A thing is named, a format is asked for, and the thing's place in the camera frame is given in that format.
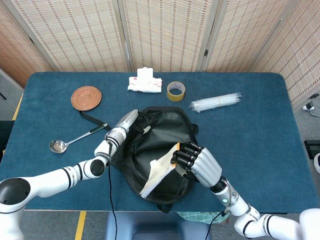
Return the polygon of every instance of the white robotic arm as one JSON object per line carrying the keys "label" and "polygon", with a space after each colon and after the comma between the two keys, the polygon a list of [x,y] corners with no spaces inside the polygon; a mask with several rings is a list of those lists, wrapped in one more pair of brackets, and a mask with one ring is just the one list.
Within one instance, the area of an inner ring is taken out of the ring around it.
{"label": "white robotic arm", "polygon": [[99,178],[112,155],[124,142],[138,110],[125,115],[95,149],[95,158],[33,177],[13,177],[0,182],[0,240],[23,240],[20,220],[35,196],[47,198],[73,188],[78,181]]}
{"label": "white robotic arm", "polygon": [[270,236],[279,240],[318,240],[320,228],[320,209],[308,209],[301,213],[300,224],[294,220],[272,214],[260,216],[250,206],[228,180],[221,176],[222,168],[205,147],[192,142],[174,152],[171,162],[176,162],[191,170],[193,175],[226,207],[226,212],[237,216],[235,230],[242,236],[251,239]]}

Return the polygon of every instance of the gray carpet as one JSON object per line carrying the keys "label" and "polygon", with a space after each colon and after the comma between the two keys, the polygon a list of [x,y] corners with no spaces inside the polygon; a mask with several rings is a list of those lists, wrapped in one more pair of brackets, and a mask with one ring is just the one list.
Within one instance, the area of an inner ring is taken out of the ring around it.
{"label": "gray carpet", "polygon": [[0,120],[12,120],[23,91],[0,75],[0,93],[6,97],[0,96]]}
{"label": "gray carpet", "polygon": [[[22,94],[11,83],[0,77],[0,92],[8,100],[0,97],[0,120],[11,120]],[[320,96],[313,100],[315,113],[320,114]],[[301,141],[320,140],[320,117],[313,117],[299,109],[294,113],[301,134]],[[320,196],[320,174],[311,160],[307,160],[311,174]],[[82,234],[83,240],[104,240],[106,232],[107,212],[87,212]],[[299,214],[289,213],[286,218],[299,220]],[[75,239],[79,212],[74,211],[25,211],[21,228],[26,240],[72,240]],[[211,229],[213,240],[245,240],[234,230],[236,218],[231,216],[228,223],[215,224]],[[270,237],[259,237],[258,240],[270,240]]]}

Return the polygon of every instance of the yellow tape roll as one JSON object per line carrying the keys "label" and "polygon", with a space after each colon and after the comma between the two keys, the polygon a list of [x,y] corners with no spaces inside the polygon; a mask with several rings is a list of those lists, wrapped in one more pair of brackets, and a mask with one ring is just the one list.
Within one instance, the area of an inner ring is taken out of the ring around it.
{"label": "yellow tape roll", "polygon": [[[178,94],[178,95],[172,94],[170,92],[172,89],[179,89],[181,91],[181,94]],[[167,95],[168,99],[170,99],[173,102],[181,101],[185,96],[185,92],[186,92],[185,85],[179,81],[170,82],[166,88],[166,95]]]}

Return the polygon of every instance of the table surface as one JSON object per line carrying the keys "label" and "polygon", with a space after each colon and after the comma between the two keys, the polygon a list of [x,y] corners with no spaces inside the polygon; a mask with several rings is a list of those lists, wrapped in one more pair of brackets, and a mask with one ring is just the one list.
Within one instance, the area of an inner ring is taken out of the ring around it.
{"label": "table surface", "polygon": [[[53,139],[70,141],[95,127],[71,105],[79,87],[102,92],[98,107],[88,113],[114,126],[133,109],[177,106],[192,123],[239,194],[262,213],[295,213],[316,208],[318,198],[294,119],[284,79],[275,73],[162,72],[162,93],[127,91],[130,72],[41,72],[32,75],[0,165],[0,179],[36,176],[94,157],[104,130],[73,143],[63,154],[49,150]],[[169,101],[166,87],[183,82],[185,98]],[[191,101],[241,92],[241,102],[197,113]],[[137,196],[116,168],[111,170],[116,211],[157,211]],[[110,211],[108,174],[79,182],[50,198],[35,197],[27,209]],[[221,203],[199,183],[172,211],[217,212]]]}

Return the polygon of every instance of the woven coaster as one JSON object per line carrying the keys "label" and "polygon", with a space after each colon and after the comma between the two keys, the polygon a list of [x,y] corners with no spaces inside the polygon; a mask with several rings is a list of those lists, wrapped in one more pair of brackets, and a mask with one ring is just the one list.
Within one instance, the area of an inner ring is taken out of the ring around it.
{"label": "woven coaster", "polygon": [[79,111],[87,111],[98,106],[101,98],[99,89],[94,86],[83,86],[73,92],[71,104]]}

